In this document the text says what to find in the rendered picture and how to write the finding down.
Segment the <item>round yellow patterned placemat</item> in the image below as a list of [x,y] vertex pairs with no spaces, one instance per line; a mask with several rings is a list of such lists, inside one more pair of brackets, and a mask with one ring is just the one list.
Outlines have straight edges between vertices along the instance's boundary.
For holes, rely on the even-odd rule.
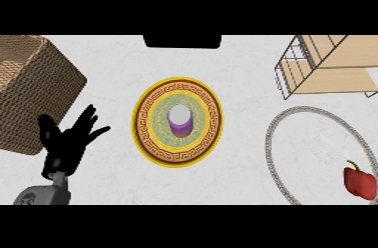
[[[181,127],[168,121],[175,105],[184,105],[191,115]],[[200,161],[221,137],[224,114],[210,88],[196,79],[171,77],[143,92],[131,117],[132,140],[143,156],[157,165],[179,168]]]

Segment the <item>purple sweet potato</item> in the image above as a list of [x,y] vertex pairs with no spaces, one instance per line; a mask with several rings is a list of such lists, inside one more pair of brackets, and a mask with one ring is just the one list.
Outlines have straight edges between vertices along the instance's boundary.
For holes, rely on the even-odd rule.
[[184,104],[175,104],[166,113],[171,133],[175,137],[185,137],[193,129],[191,110]]

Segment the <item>brown wicker basket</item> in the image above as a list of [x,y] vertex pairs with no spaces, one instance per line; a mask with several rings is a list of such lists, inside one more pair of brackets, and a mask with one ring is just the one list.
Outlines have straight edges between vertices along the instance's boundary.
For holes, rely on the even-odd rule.
[[86,79],[38,35],[0,35],[0,149],[35,155],[42,149],[36,118],[60,123]]

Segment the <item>round white grey-rimmed placemat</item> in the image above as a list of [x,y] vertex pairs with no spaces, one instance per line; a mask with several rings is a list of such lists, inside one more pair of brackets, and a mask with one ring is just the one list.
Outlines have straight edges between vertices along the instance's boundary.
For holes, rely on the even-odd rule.
[[296,106],[272,118],[264,140],[267,169],[292,205],[378,206],[343,186],[343,169],[378,178],[378,152],[352,125],[329,111]]

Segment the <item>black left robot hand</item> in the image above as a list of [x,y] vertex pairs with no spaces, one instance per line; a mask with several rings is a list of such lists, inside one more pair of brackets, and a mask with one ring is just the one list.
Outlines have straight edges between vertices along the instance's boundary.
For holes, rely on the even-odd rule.
[[94,130],[97,121],[95,108],[88,105],[70,128],[60,131],[47,114],[38,116],[39,141],[47,151],[41,176],[51,180],[55,172],[70,176],[78,168],[86,145],[110,130]]

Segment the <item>red bell pepper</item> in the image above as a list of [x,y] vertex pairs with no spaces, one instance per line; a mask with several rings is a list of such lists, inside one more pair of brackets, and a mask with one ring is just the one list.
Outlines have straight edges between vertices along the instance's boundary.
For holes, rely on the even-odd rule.
[[352,161],[352,167],[343,168],[343,186],[346,191],[364,200],[371,201],[376,197],[376,179],[371,174],[363,172]]

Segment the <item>black appliance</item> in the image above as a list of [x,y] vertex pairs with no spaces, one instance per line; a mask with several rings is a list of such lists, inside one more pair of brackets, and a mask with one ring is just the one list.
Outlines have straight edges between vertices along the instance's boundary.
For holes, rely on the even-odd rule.
[[216,49],[219,47],[219,35],[144,35],[144,44],[150,48],[194,48]]

